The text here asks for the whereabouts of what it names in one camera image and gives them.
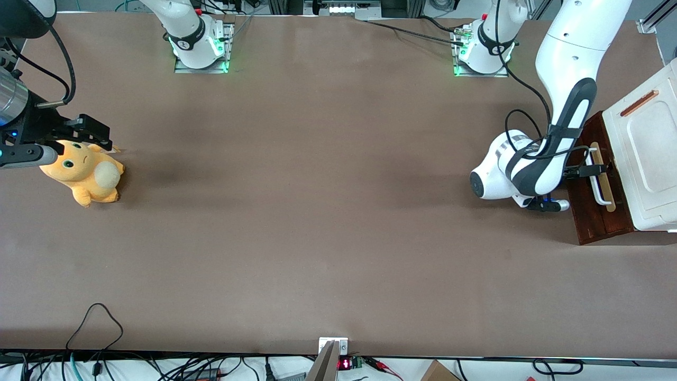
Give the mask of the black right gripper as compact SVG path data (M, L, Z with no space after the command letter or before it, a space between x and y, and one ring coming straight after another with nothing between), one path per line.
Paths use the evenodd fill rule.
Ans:
M24 110L5 125L5 142L16 144L44 144L46 141L85 141L92 152L114 152L111 129L90 115L78 115L78 137L68 118L61 116L55 108L37 108L43 99L29 93Z

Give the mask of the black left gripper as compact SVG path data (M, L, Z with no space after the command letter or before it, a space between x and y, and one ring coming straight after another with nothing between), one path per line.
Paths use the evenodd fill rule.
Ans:
M607 172L605 165L566 166L565 181L575 180L580 177L597 177Z

